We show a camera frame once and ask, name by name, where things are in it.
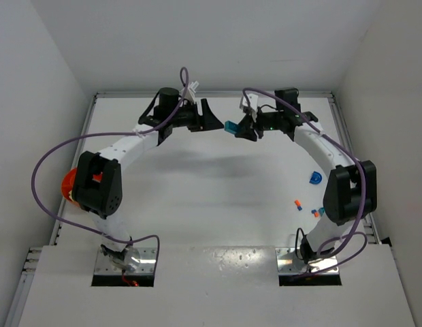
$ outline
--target white connector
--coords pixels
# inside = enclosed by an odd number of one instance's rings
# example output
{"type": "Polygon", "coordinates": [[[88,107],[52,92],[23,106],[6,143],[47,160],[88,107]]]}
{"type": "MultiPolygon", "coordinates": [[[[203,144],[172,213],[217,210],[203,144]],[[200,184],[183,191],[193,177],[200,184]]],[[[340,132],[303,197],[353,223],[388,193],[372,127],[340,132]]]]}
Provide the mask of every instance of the white connector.
{"type": "Polygon", "coordinates": [[[196,102],[195,94],[196,94],[196,89],[198,87],[199,87],[199,82],[196,80],[194,82],[191,82],[187,87],[185,99],[189,100],[192,104],[196,102]]]}
{"type": "Polygon", "coordinates": [[[250,114],[253,118],[253,121],[256,122],[259,96],[253,93],[249,93],[247,97],[249,98],[250,105],[248,104],[247,99],[242,96],[240,101],[240,109],[243,110],[244,113],[250,114]]]}

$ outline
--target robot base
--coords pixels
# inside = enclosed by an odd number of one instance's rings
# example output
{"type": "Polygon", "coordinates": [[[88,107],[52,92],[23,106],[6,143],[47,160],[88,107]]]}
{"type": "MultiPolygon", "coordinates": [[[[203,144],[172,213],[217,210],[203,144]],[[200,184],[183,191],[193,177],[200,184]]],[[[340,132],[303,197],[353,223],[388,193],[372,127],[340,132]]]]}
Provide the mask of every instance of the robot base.
{"type": "Polygon", "coordinates": [[[93,271],[92,286],[131,286],[127,282],[135,281],[140,287],[153,287],[154,267],[157,249],[151,247],[136,248],[140,254],[140,264],[134,271],[127,271],[122,276],[122,270],[113,266],[111,259],[103,254],[100,249],[97,252],[95,269],[93,271]]]}
{"type": "Polygon", "coordinates": [[[337,264],[336,257],[305,264],[296,257],[294,247],[279,247],[276,248],[276,261],[278,264],[279,286],[341,285],[338,267],[313,277],[295,278],[297,275],[315,273],[317,270],[337,264]]]}

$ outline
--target metal plate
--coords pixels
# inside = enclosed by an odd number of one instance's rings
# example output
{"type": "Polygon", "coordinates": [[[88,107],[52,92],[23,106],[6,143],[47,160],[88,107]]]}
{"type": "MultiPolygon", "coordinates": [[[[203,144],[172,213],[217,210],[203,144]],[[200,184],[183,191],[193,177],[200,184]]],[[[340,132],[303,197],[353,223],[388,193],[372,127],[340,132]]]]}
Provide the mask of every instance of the metal plate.
{"type": "MultiPolygon", "coordinates": [[[[295,257],[294,247],[276,248],[276,261],[278,263],[279,276],[294,276],[302,273],[315,273],[318,270],[333,266],[338,263],[336,257],[309,262],[307,265],[295,257]]],[[[319,275],[339,275],[336,267],[319,275]]]]}
{"type": "MultiPolygon", "coordinates": [[[[152,276],[155,267],[155,258],[157,256],[157,249],[153,247],[139,247],[140,265],[134,272],[127,272],[125,275],[133,276],[152,276]]],[[[108,256],[105,256],[102,250],[98,250],[95,269],[93,271],[95,276],[121,276],[122,270],[114,267],[108,256]]]]}

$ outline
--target white wall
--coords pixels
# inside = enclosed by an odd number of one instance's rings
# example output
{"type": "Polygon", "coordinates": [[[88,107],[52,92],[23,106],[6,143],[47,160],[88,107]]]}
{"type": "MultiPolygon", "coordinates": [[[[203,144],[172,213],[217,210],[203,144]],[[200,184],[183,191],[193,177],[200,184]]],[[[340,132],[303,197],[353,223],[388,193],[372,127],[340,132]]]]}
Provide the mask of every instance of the white wall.
{"type": "Polygon", "coordinates": [[[88,92],[338,86],[380,0],[32,0],[88,92]]]}
{"type": "MultiPolygon", "coordinates": [[[[33,166],[79,134],[88,104],[30,1],[0,1],[0,326],[28,248],[46,244],[52,229],[31,195],[33,166]]],[[[52,210],[73,153],[71,146],[42,166],[39,190],[52,210]]]]}
{"type": "Polygon", "coordinates": [[[338,93],[356,153],[378,168],[376,218],[422,326],[422,0],[388,0],[338,93]]]}

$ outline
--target blue object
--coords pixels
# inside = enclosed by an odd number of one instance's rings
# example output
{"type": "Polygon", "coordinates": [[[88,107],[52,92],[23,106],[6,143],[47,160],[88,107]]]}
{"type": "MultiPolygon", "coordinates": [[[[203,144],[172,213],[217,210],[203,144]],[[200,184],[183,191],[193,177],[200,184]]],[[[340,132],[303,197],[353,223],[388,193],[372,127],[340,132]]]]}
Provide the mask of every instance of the blue object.
{"type": "Polygon", "coordinates": [[[313,172],[309,183],[317,185],[321,183],[322,179],[323,177],[321,177],[321,174],[319,172],[313,172]]]}
{"type": "Polygon", "coordinates": [[[238,124],[235,124],[232,121],[225,121],[225,131],[228,133],[236,135],[239,129],[238,124]]]}

